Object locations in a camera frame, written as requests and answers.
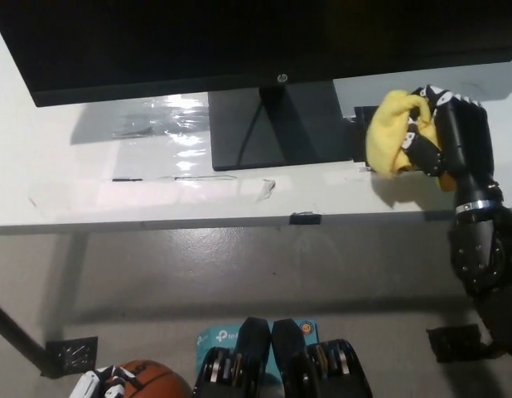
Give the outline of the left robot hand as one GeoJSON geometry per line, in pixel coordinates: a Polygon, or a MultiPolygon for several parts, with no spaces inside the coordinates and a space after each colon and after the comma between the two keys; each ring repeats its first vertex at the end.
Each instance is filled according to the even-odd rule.
{"type": "Polygon", "coordinates": [[[81,376],[69,398],[124,397],[127,384],[141,386],[130,371],[121,366],[107,366],[81,376]]]}

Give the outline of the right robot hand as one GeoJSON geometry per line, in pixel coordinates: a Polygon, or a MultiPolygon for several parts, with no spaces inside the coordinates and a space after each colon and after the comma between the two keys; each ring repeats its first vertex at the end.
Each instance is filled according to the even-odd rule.
{"type": "Polygon", "coordinates": [[[431,113],[435,134],[418,126],[419,108],[410,111],[401,149],[411,164],[454,192],[457,214],[503,206],[494,179],[494,157],[485,108],[478,102],[433,85],[416,89],[431,113]]]}

